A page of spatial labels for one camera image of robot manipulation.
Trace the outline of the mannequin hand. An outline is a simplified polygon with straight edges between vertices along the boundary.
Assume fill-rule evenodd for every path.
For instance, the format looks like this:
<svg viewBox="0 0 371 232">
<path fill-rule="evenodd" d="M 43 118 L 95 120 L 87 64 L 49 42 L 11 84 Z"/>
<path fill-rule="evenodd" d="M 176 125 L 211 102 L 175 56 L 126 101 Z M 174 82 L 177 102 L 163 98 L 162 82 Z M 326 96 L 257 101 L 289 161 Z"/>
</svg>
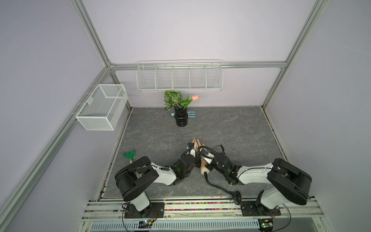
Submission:
<svg viewBox="0 0 371 232">
<path fill-rule="evenodd" d="M 212 184 L 209 181 L 209 179 L 208 179 L 208 173 L 210 172 L 210 170 L 206 167 L 207 164 L 208 164 L 208 162 L 205 160 L 205 158 L 203 156 L 201 156 L 200 171 L 204 175 L 207 184 L 210 185 L 210 186 L 212 186 L 212 187 L 214 187 L 214 188 L 217 188 L 219 190 L 222 190 L 222 191 L 224 191 L 225 193 L 227 193 L 229 195 L 231 195 L 232 199 L 234 200 L 234 203 L 237 204 L 237 205 L 240 205 L 241 202 L 242 202 L 242 197 L 241 197 L 241 193 L 239 191 L 229 191 L 229 190 L 226 190 L 225 188 L 223 188 L 221 186 Z"/>
</svg>

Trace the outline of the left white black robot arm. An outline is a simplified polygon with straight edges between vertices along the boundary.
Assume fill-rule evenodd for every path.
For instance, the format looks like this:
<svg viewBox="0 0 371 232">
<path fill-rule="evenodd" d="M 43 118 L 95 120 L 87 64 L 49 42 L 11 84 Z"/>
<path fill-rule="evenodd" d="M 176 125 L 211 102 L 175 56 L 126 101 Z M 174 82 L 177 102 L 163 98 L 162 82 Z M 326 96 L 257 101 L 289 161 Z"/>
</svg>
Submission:
<svg viewBox="0 0 371 232">
<path fill-rule="evenodd" d="M 201 158 L 195 141 L 187 144 L 179 160 L 170 166 L 156 165 L 147 156 L 130 163 L 115 174 L 116 186 L 123 200 L 144 214 L 154 209 L 145 190 L 153 183 L 175 186 L 187 178 L 193 168 L 200 167 Z"/>
</svg>

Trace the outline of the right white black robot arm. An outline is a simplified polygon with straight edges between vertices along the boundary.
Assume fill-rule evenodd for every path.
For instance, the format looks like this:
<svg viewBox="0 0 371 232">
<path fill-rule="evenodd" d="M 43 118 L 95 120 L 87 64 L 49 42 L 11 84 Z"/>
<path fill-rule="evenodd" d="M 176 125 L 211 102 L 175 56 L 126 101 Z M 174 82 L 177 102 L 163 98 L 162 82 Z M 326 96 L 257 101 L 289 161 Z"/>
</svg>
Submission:
<svg viewBox="0 0 371 232">
<path fill-rule="evenodd" d="M 311 199 L 312 177 L 298 167 L 281 158 L 261 166 L 235 165 L 226 156 L 224 147 L 220 147 L 222 151 L 217 153 L 207 146 L 198 146 L 196 153 L 202 159 L 201 173 L 207 176 L 209 171 L 217 170 L 230 185 L 271 184 L 272 188 L 260 191 L 253 203 L 252 208 L 258 214 L 289 202 L 304 206 Z"/>
</svg>

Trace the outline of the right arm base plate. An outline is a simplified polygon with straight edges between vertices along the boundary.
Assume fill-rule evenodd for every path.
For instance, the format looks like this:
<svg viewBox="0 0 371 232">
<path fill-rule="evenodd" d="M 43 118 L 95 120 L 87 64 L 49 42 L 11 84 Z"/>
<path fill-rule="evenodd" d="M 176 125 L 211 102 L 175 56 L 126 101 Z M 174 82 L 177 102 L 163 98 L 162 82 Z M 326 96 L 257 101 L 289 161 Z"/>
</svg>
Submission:
<svg viewBox="0 0 371 232">
<path fill-rule="evenodd" d="M 255 201 L 242 201 L 240 207 L 242 215 L 244 217 L 258 217 L 258 216 L 275 217 L 281 215 L 279 207 L 269 209 L 263 206 L 262 204 L 257 205 Z"/>
</svg>

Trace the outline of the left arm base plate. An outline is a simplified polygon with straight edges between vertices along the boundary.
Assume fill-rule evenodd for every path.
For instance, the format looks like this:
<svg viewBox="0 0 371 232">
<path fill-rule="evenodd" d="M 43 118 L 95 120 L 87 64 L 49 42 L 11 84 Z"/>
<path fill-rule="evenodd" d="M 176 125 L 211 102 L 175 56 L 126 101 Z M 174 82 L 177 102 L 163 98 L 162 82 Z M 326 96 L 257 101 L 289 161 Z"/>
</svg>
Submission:
<svg viewBox="0 0 371 232">
<path fill-rule="evenodd" d="M 150 203 L 142 211 L 138 211 L 136 207 L 130 203 L 126 206 L 124 218 L 163 218 L 165 212 L 165 204 L 160 202 Z"/>
</svg>

